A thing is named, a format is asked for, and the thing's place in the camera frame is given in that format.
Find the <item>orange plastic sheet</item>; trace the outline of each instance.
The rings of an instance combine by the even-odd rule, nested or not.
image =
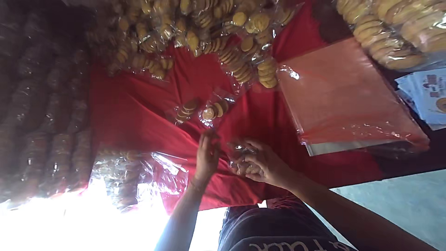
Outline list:
[[[277,74],[304,144],[429,139],[354,38],[283,63]]]

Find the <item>hand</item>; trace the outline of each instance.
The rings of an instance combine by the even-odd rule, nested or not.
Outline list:
[[[202,183],[208,182],[217,171],[220,157],[220,142],[213,143],[218,136],[214,130],[207,130],[201,135],[197,151],[197,171],[195,179]]]
[[[257,154],[244,156],[245,162],[252,166],[258,166],[261,170],[256,173],[246,173],[246,177],[287,189],[290,184],[296,182],[298,172],[293,171],[276,153],[263,143],[255,140],[245,140],[245,146],[257,151]]]

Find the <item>cookie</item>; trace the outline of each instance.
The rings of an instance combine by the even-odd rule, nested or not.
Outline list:
[[[264,31],[269,25],[269,16],[265,13],[254,14],[249,19],[254,23],[254,27],[258,32]]]
[[[183,110],[178,110],[177,117],[189,117],[189,114],[183,112]]]
[[[214,110],[214,106],[209,106],[208,108],[203,110],[203,119],[205,120],[212,120],[216,117],[216,112]]]
[[[245,25],[245,30],[248,32],[248,33],[257,33],[257,30],[256,30],[256,27],[254,26],[254,23],[253,22],[248,22],[246,25]]]
[[[427,40],[423,46],[420,47],[422,52],[435,52],[446,50],[446,33],[438,34]]]
[[[356,37],[356,39],[362,43],[364,40],[366,40],[367,38],[371,37],[371,36],[375,36],[378,35],[379,33],[381,33],[383,31],[383,27],[382,26],[373,26],[370,28],[367,28],[363,31],[361,31]]]
[[[251,69],[248,69],[248,70],[245,71],[244,73],[240,74],[238,77],[235,77],[235,79],[236,79],[237,81],[239,81],[240,79],[244,79],[244,78],[246,78],[246,76],[248,76],[248,75],[252,75],[252,74],[251,74]]]
[[[407,69],[420,65],[426,61],[425,56],[421,54],[407,55],[404,58],[398,58],[398,60],[390,60],[384,64],[386,68],[397,70]]]
[[[390,35],[391,35],[390,32],[385,31],[385,32],[381,32],[381,33],[379,33],[379,34],[370,36],[370,37],[366,38],[365,40],[363,40],[363,41],[361,42],[361,46],[362,46],[363,48],[368,48],[368,47],[370,47],[374,42],[379,41],[379,40],[381,40],[381,39],[388,38],[388,37],[390,37]]]
[[[217,109],[217,117],[223,116],[223,108],[219,103],[215,103],[214,107]]]
[[[403,46],[404,42],[401,39],[395,38],[385,38],[373,43],[370,48],[370,54],[375,54],[378,50],[385,47],[393,47],[395,49],[399,49]]]
[[[364,23],[370,22],[370,21],[379,21],[379,18],[375,15],[362,16],[362,17],[358,18],[358,20],[356,21],[356,27],[358,27]]]
[[[369,21],[369,22],[363,23],[361,25],[357,25],[355,30],[353,31],[353,35],[355,37],[357,37],[359,35],[359,33],[361,33],[363,30],[371,28],[371,27],[381,27],[382,23],[383,22],[381,22],[381,21],[374,20],[374,21]]]
[[[264,71],[272,66],[274,66],[274,60],[266,59],[257,66],[257,69],[259,69],[259,71]]]
[[[243,26],[246,22],[246,14],[243,12],[237,12],[232,16],[232,24],[236,26]]]
[[[289,13],[288,17],[285,18],[285,19],[282,21],[282,25],[287,25],[287,24],[293,19],[293,17],[294,17],[294,12],[295,12],[295,10],[293,9],[293,10]]]
[[[259,76],[265,76],[265,75],[271,74],[273,72],[276,72],[276,70],[277,69],[275,67],[271,67],[269,69],[266,69],[266,70],[263,70],[263,71],[259,71]]]
[[[218,103],[223,108],[223,113],[227,112],[227,110],[229,109],[229,104],[227,103],[227,101],[222,99],[222,100],[218,101]]]
[[[267,82],[267,81],[272,80],[272,79],[275,78],[275,77],[276,77],[276,73],[273,72],[273,73],[270,73],[270,74],[268,74],[268,75],[259,76],[259,80],[260,80],[260,81],[263,81],[263,82]]]
[[[179,117],[179,116],[176,116],[176,117],[175,117],[175,120],[177,120],[177,121],[180,122],[180,123],[184,123],[184,122],[186,122],[188,119],[187,119],[186,117]]]
[[[272,80],[269,81],[260,81],[260,83],[266,88],[273,88],[277,85],[277,79],[273,78]]]
[[[249,74],[247,74],[245,77],[238,79],[237,81],[239,82],[239,84],[244,84],[246,82],[248,82],[249,80],[251,80],[252,78],[252,73],[251,71],[248,71]]]
[[[438,99],[437,102],[435,102],[435,105],[440,109],[442,112],[446,113],[446,98]]]
[[[200,44],[200,40],[193,31],[188,31],[186,34],[187,45],[191,50],[196,50]]]
[[[184,114],[187,114],[187,115],[192,115],[192,114],[194,114],[194,110],[192,110],[192,111],[188,111],[188,110],[184,109],[184,107],[181,109],[181,112],[184,113]]]
[[[122,30],[122,31],[127,31],[128,28],[130,27],[126,17],[120,17],[119,18],[118,26],[119,26],[119,29]]]
[[[197,108],[197,104],[198,104],[197,100],[196,99],[192,99],[192,100],[186,102],[183,105],[183,108],[185,110],[187,110],[187,111],[193,111],[193,110],[195,110]]]

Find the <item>finger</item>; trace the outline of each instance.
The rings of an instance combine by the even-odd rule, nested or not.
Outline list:
[[[220,158],[220,142],[215,143],[214,145],[214,152],[212,153],[214,159],[216,159],[218,161],[218,159]]]
[[[254,140],[254,139],[249,139],[249,138],[247,138],[247,139],[245,139],[245,143],[247,143],[247,144],[249,144],[249,145],[251,145],[251,146],[253,146],[254,148],[256,148],[256,149],[258,149],[258,150],[263,150],[265,147],[265,144],[264,143],[261,143],[261,142],[259,142],[259,141],[257,141],[257,140]]]
[[[253,181],[264,182],[263,177],[260,176],[260,174],[258,174],[258,173],[247,174],[246,177]]]
[[[253,154],[245,155],[245,162],[254,163],[258,165],[260,168],[263,168],[265,166],[265,164],[259,160],[258,156]]]

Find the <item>cookie pile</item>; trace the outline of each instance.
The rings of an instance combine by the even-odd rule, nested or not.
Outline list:
[[[223,116],[224,113],[227,112],[229,109],[229,104],[226,100],[222,99],[218,101],[217,103],[214,103],[213,105],[207,107],[203,110],[203,119],[205,120],[213,120],[216,117]]]
[[[244,84],[254,78],[251,66],[243,57],[243,54],[234,47],[227,47],[219,54],[220,60],[228,66],[239,84]]]
[[[388,69],[411,68],[426,61],[423,54],[386,29],[376,15],[358,18],[353,34],[373,59]]]
[[[268,58],[257,66],[259,81],[266,88],[273,88],[277,85],[276,70],[277,65],[273,58]]]
[[[190,116],[194,114],[197,108],[198,102],[193,99],[183,105],[181,109],[178,110],[175,120],[179,123],[184,123],[190,119]]]

